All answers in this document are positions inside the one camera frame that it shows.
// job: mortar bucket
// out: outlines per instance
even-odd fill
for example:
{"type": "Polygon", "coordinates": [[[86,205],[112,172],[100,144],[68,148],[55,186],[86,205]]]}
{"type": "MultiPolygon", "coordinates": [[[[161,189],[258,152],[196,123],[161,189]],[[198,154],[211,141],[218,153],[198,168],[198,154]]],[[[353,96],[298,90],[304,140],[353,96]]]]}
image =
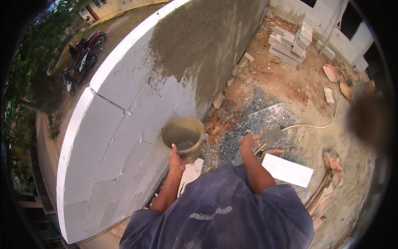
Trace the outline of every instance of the mortar bucket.
{"type": "Polygon", "coordinates": [[[177,154],[193,163],[200,156],[200,145],[205,135],[205,126],[197,118],[175,118],[160,130],[159,142],[163,150],[172,153],[172,144],[177,145],[177,154]]]}

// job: house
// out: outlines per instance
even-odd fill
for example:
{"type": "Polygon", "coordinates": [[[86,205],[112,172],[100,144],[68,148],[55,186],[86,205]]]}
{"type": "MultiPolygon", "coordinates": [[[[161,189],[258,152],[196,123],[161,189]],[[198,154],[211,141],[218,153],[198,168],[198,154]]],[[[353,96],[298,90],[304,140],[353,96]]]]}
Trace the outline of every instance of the house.
{"type": "Polygon", "coordinates": [[[79,14],[83,19],[88,17],[89,22],[100,23],[127,10],[162,2],[170,0],[91,0],[79,14]]]}

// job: man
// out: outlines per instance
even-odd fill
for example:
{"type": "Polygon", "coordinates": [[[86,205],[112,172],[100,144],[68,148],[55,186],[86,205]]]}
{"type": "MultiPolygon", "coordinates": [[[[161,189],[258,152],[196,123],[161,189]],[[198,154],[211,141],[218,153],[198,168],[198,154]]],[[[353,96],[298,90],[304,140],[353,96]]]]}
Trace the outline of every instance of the man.
{"type": "Polygon", "coordinates": [[[133,213],[119,248],[307,248],[314,228],[297,193],[261,166],[252,135],[239,140],[244,164],[201,175],[178,199],[187,161],[173,144],[159,196],[133,213]]]}

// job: white block wall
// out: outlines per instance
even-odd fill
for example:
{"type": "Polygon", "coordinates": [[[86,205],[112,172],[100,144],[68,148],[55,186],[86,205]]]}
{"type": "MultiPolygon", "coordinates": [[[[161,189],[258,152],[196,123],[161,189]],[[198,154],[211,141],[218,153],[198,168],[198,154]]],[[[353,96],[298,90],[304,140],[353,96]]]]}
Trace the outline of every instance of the white block wall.
{"type": "MultiPolygon", "coordinates": [[[[203,119],[211,106],[211,101],[205,105],[195,101],[195,75],[185,75],[178,82],[153,70],[148,48],[162,18],[188,2],[183,8],[195,11],[191,2],[202,1],[206,0],[175,0],[148,17],[110,53],[82,94],[58,166],[58,216],[68,243],[87,239],[142,208],[167,171],[169,155],[158,143],[163,124],[184,116],[203,119]],[[156,86],[150,85],[153,79],[158,80],[156,86]]],[[[234,46],[207,51],[218,58],[205,61],[214,63],[214,81],[206,82],[210,96],[225,85],[269,5],[268,0],[254,0],[250,7],[244,0],[217,3],[219,8],[231,8],[230,20],[220,20],[219,27],[228,28],[224,39],[234,46]],[[239,15],[233,12],[245,10],[237,20],[239,15]]]]}
{"type": "MultiPolygon", "coordinates": [[[[344,0],[344,10],[348,0],[344,0]]],[[[300,0],[271,0],[271,9],[286,19],[301,24],[307,23],[313,28],[313,35],[325,42],[335,22],[339,11],[339,0],[317,0],[311,8],[300,0]]],[[[356,33],[349,40],[339,29],[334,29],[328,47],[350,66],[358,63],[358,68],[363,68],[363,55],[372,45],[374,39],[366,26],[361,22],[356,33]]]]}

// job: trowel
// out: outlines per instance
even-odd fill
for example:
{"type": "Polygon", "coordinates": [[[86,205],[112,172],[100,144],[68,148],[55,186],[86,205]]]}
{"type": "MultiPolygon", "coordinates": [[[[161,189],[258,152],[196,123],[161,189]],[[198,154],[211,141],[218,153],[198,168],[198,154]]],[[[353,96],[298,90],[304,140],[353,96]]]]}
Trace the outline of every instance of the trowel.
{"type": "MultiPolygon", "coordinates": [[[[246,130],[244,135],[247,136],[250,134],[250,132],[251,132],[250,130],[246,130]]],[[[253,139],[254,140],[261,139],[264,142],[264,144],[258,149],[259,151],[262,148],[264,148],[267,144],[273,143],[276,140],[279,140],[281,137],[284,137],[285,135],[286,134],[279,127],[276,127],[262,134],[253,134],[253,139]]],[[[242,163],[243,163],[243,158],[240,152],[238,151],[233,160],[233,164],[235,166],[238,166],[241,165],[242,163]]]]}

